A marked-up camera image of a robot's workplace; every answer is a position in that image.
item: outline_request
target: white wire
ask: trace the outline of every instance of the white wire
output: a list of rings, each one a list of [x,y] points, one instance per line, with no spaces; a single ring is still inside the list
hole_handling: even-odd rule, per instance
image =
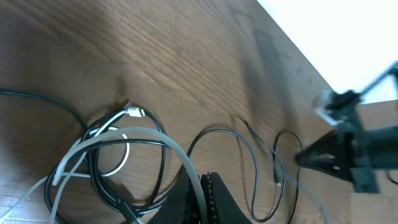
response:
[[[116,127],[109,127],[109,130],[117,130],[118,128]],[[100,129],[96,128],[90,131],[90,134],[94,134],[97,133]],[[122,134],[124,139],[127,139],[127,136],[125,134]],[[71,148],[74,148],[77,144],[79,144],[81,142],[81,138],[77,139],[75,141],[75,143],[73,143]],[[124,153],[124,157],[122,159],[122,161],[119,163],[119,165],[113,169],[112,171],[103,174],[103,177],[109,177],[115,173],[117,173],[126,163],[128,157],[129,157],[129,152],[130,152],[130,144],[126,143],[126,151]],[[73,177],[82,177],[82,178],[90,178],[90,175],[88,174],[77,174],[74,173],[72,174]],[[39,180],[36,184],[34,184],[25,194],[24,196],[22,196],[6,213],[4,213],[1,217],[0,217],[0,223],[3,222],[4,220],[6,220],[6,218],[11,214],[11,212],[21,203],[23,202],[39,185],[43,184],[45,182],[45,180],[47,179],[47,177],[44,177],[43,179]]]
[[[199,209],[200,209],[200,215],[202,217],[202,223],[207,224],[207,208],[206,208],[206,200],[205,200],[205,195],[203,193],[203,189],[200,185],[200,181],[198,178],[198,173],[195,170],[195,166],[192,164],[191,160],[188,158],[188,156],[185,154],[184,150],[170,137],[168,137],[167,135],[160,133],[157,130],[151,129],[151,128],[140,128],[140,127],[134,127],[134,128],[121,128],[115,131],[110,131],[104,134],[100,134],[99,136],[93,137],[91,139],[87,139],[86,141],[83,141],[82,143],[80,143],[79,145],[77,145],[76,147],[74,147],[73,149],[70,149],[65,156],[62,158],[61,162],[59,163],[58,167],[57,167],[57,171],[54,175],[54,180],[53,180],[53,185],[57,185],[59,180],[60,180],[60,176],[63,173],[63,171],[65,170],[65,166],[67,164],[67,162],[69,161],[69,159],[72,157],[72,155],[74,155],[75,153],[77,153],[78,151],[84,149],[87,146],[90,146],[96,142],[100,142],[103,141],[105,139],[109,139],[109,138],[113,138],[115,136],[121,135],[121,134],[145,134],[145,135],[150,135],[153,136],[155,138],[160,139],[161,141],[163,141],[164,143],[166,143],[169,148],[171,148],[173,151],[175,151],[175,153],[178,155],[178,157],[181,159],[182,164],[184,165],[185,169],[187,170],[187,173],[190,177],[190,180],[192,182],[193,185],[193,189],[195,191],[195,195],[197,197],[198,200],[198,205],[199,205]],[[70,173],[66,176],[66,178],[63,180],[63,182],[61,183],[60,189],[58,190],[57,196],[55,198],[56,202],[59,202],[59,198],[61,196],[61,190],[63,189],[63,187],[65,186],[66,181],[69,179],[69,177],[74,173],[74,171],[76,170],[77,166],[75,166]],[[50,219],[51,224],[53,224],[53,219],[55,218],[55,214],[54,216],[51,217],[52,219]]]
[[[109,119],[109,121],[107,121],[104,125],[102,125],[102,127],[94,134],[94,137],[93,137],[93,138],[95,138],[95,137],[97,137],[98,135],[100,135],[101,132],[103,132],[103,131],[105,130],[105,128],[108,127],[114,120],[118,119],[120,116],[123,116],[124,114],[127,114],[127,113],[128,113],[127,110],[122,110],[122,111],[118,112],[118,113],[117,113],[116,115],[114,115],[111,119]],[[73,151],[74,148],[78,147],[79,145],[84,144],[84,143],[87,142],[87,141],[83,141],[83,142],[79,143],[77,146],[71,147],[71,148],[69,149],[69,151],[67,152],[67,154],[70,153],[71,151]],[[79,158],[79,160],[77,161],[77,163],[73,166],[72,170],[67,174],[67,176],[66,176],[66,177],[64,178],[64,180],[62,181],[62,183],[61,183],[61,185],[60,185],[60,188],[58,189],[57,196],[55,196],[54,205],[53,205],[53,208],[52,208],[52,210],[51,210],[50,224],[54,224],[55,216],[56,216],[56,214],[57,214],[58,205],[59,205],[59,202],[60,202],[60,198],[61,198],[61,194],[62,194],[63,188],[64,188],[65,185],[67,184],[69,178],[74,174],[74,172],[75,172],[75,171],[77,170],[77,168],[80,166],[81,162],[83,162],[83,159],[85,158],[86,154],[87,154],[87,152],[84,152],[84,153],[81,155],[81,157]]]

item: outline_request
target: white wall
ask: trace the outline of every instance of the white wall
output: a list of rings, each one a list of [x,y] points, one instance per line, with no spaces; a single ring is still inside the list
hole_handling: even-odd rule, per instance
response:
[[[337,92],[360,91],[398,59],[398,1],[258,0]],[[393,79],[366,103],[396,99]]]

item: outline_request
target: brown wooden surface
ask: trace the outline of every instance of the brown wooden surface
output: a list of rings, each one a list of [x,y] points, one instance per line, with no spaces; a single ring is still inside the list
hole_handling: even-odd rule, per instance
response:
[[[312,100],[330,87],[255,0],[2,0],[0,87],[63,99],[88,121],[128,98],[153,112],[184,149],[212,125],[234,129],[254,146],[237,116],[270,144],[282,128],[296,131],[305,144],[329,128],[313,114]],[[60,108],[38,100],[0,96],[0,108],[0,211],[5,211],[50,172],[78,137],[79,126]],[[153,127],[148,119],[132,118],[118,125]],[[278,150],[294,174],[297,143],[284,136]],[[275,186],[269,153],[254,151],[260,168],[255,213],[264,217]],[[103,149],[101,169],[111,169],[122,154],[122,146]],[[128,163],[111,180],[140,202],[152,192],[159,161],[158,147],[133,146]],[[213,134],[197,144],[192,161],[199,174],[219,172],[249,217],[254,165],[247,149],[239,150],[232,136]],[[168,151],[162,190],[179,166]],[[301,181],[325,204],[331,223],[349,223],[349,184],[309,170]],[[286,223],[294,192],[288,182],[269,223]],[[69,181],[59,211],[72,223],[123,220],[95,195],[88,179]],[[42,187],[10,218],[48,220]],[[294,223],[323,223],[304,194]]]

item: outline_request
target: wooden table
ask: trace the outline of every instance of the wooden table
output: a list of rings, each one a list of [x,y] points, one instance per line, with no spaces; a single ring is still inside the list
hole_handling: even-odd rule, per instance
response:
[[[3,0],[0,81],[0,88],[63,99],[87,121],[130,99],[153,112],[184,149],[209,126],[233,129],[255,146],[238,116],[270,144],[282,128],[297,132],[306,145],[329,128],[314,115],[312,100],[330,87],[255,0]],[[0,96],[0,108],[0,211],[5,211],[50,172],[80,129],[69,114],[39,100]],[[123,118],[118,126],[154,127],[148,119],[133,118]],[[260,168],[255,213],[264,217],[275,190],[271,157],[254,150]],[[284,136],[278,150],[294,174],[297,143]],[[104,148],[101,170],[114,167],[122,154],[123,146]],[[192,161],[199,174],[220,173],[250,217],[254,165],[247,149],[239,150],[232,136],[213,134],[197,144]],[[158,147],[133,146],[127,164],[111,180],[141,202],[152,192],[159,164]],[[180,165],[168,151],[162,191]],[[349,184],[310,170],[300,181],[325,204],[331,223],[349,223]],[[14,211],[9,223],[48,220],[42,189]],[[286,223],[294,193],[288,182],[269,223]],[[72,223],[123,221],[96,196],[88,179],[69,181],[59,211]],[[323,223],[317,205],[304,194],[294,220]]]

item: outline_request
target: cable bundle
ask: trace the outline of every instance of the cable bundle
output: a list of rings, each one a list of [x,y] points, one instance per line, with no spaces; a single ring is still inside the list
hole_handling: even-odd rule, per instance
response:
[[[195,170],[194,165],[192,164],[191,160],[189,159],[189,156],[191,155],[193,148],[195,147],[195,144],[201,139],[203,136],[214,133],[214,132],[222,132],[222,133],[228,133],[232,134],[235,136],[237,139],[241,140],[246,147],[250,150],[250,153],[252,155],[254,165],[256,168],[256,177],[255,177],[255,187],[253,191],[253,198],[252,198],[252,203],[251,203],[251,216],[252,218],[257,221],[257,222],[266,222],[270,220],[273,215],[275,214],[276,210],[278,209],[278,206],[280,204],[281,198],[284,193],[285,189],[285,180],[286,180],[286,171],[285,167],[283,165],[283,162],[275,152],[276,150],[276,144],[278,141],[278,138],[281,134],[284,132],[289,132],[289,131],[284,131],[284,132],[279,132],[275,139],[274,143],[274,149],[271,149],[268,144],[262,140],[256,132],[250,128],[250,126],[245,122],[246,126],[248,127],[249,132],[251,133],[252,137],[259,141],[263,146],[268,148],[268,150],[272,153],[272,155],[277,158],[279,161],[281,167],[282,167],[282,175],[283,175],[283,182],[282,182],[282,190],[280,192],[280,197],[277,202],[277,205],[273,209],[270,214],[265,217],[264,219],[260,220],[254,215],[254,201],[256,199],[256,194],[257,194],[257,186],[258,186],[258,165],[257,165],[257,160],[254,155],[254,152],[251,148],[251,146],[248,144],[248,142],[241,137],[239,134],[227,130],[227,129],[210,129],[207,131],[204,131],[200,133],[192,142],[191,146],[189,147],[189,150],[187,153],[181,149],[181,147],[173,141],[171,138],[166,136],[163,132],[163,129],[159,122],[155,119],[155,117],[147,110],[141,109],[141,108],[133,108],[130,105],[126,106],[122,110],[119,110],[111,115],[107,115],[103,118],[100,118],[87,126],[85,122],[83,122],[79,112],[77,110],[73,109],[71,106],[68,106],[66,103],[59,101],[55,98],[51,98],[48,96],[44,95],[37,95],[33,93],[25,93],[21,91],[14,91],[14,90],[0,90],[0,95],[16,95],[16,96],[23,96],[23,97],[28,97],[28,98],[38,98],[44,101],[47,101],[49,103],[55,104],[60,106],[61,108],[65,109],[69,113],[71,113],[76,120],[80,123],[81,128],[84,132],[83,136],[76,140],[76,142],[72,145],[72,147],[69,149],[69,151],[65,154],[63,159],[53,168],[51,173],[49,174],[48,177],[44,177],[43,179],[39,180],[34,186],[32,186],[29,191],[21,197],[21,199],[14,205],[12,206],[5,214],[2,215],[0,218],[0,223],[12,212],[12,210],[23,200],[25,200],[33,190],[35,190],[39,185],[45,183],[44,187],[44,200],[47,208],[51,212],[50,216],[50,223],[54,223],[54,221],[58,221],[61,224],[67,223],[65,219],[62,218],[62,216],[57,213],[57,208],[59,204],[59,200],[62,194],[62,190],[67,183],[68,179],[70,177],[82,177],[82,178],[90,178],[91,183],[93,185],[93,188],[95,192],[97,193],[98,197],[111,209],[120,212],[120,209],[118,208],[118,205],[120,205],[122,202],[123,203],[128,203],[129,208],[132,208],[134,210],[134,214],[137,215],[137,220],[142,223],[142,220],[140,219],[141,216],[144,214],[156,211],[162,206],[162,202],[164,199],[168,196],[167,192],[163,196],[161,196],[159,199],[155,200],[156,196],[159,193],[162,177],[164,174],[164,166],[165,166],[165,149],[166,147],[171,148],[173,151],[175,151],[178,155],[178,157],[182,160],[183,166],[185,170],[188,172],[194,191],[195,195],[198,201],[198,205],[200,208],[200,215],[202,217],[201,222],[202,223],[207,223],[207,211],[206,211],[206,202],[204,198],[203,191],[201,189],[201,185],[199,182],[198,174]],[[128,114],[131,117],[137,117],[141,118],[144,116],[148,116],[153,122],[155,123],[157,130],[150,129],[150,128],[140,128],[140,127],[134,127],[134,128],[121,128],[118,129],[117,127],[114,126],[114,124],[120,120],[120,118]],[[292,132],[289,132],[293,134],[299,141],[300,147],[301,147],[301,142],[298,136]],[[127,138],[126,134],[145,134],[148,136],[155,137],[158,140],[151,140],[151,139],[129,139]],[[122,136],[123,139],[117,139],[117,140],[107,140],[109,138],[113,138],[115,136]],[[109,146],[113,144],[126,144],[126,151],[124,153],[124,157],[122,161],[118,164],[117,167],[115,167],[112,171],[107,172],[105,174],[102,174],[99,169],[98,169],[98,158],[100,154],[100,148],[103,146]],[[162,149],[162,160],[160,163],[160,170],[159,170],[159,175],[157,179],[157,183],[155,185],[155,188],[149,197],[147,203],[145,205],[131,205],[129,202],[126,202],[122,197],[118,195],[115,190],[112,189],[112,187],[107,183],[107,180],[104,177],[109,177],[117,171],[119,171],[122,166],[126,163],[129,151],[130,151],[130,144],[153,144],[156,146],[160,146]],[[70,172],[64,172],[66,163],[74,157],[79,157],[78,162],[73,166]],[[85,162],[87,166],[89,167],[89,172],[86,174],[78,174],[75,173],[76,169],[79,167],[79,165],[82,162]],[[50,188],[51,185],[57,185],[60,181],[61,176],[65,176],[63,179],[62,183],[60,184],[59,190],[57,192],[57,195],[55,197],[54,203],[52,203],[51,198],[50,198]],[[275,168],[274,168],[274,177],[275,177],[275,182],[279,184],[279,175],[277,174]],[[289,218],[289,223],[292,221],[292,217],[294,215],[296,203],[297,203],[297,197],[298,197],[298,192],[299,192],[299,170],[297,172],[297,183],[296,185],[296,197],[295,197],[295,203],[294,203],[294,209],[292,210],[291,216]]]

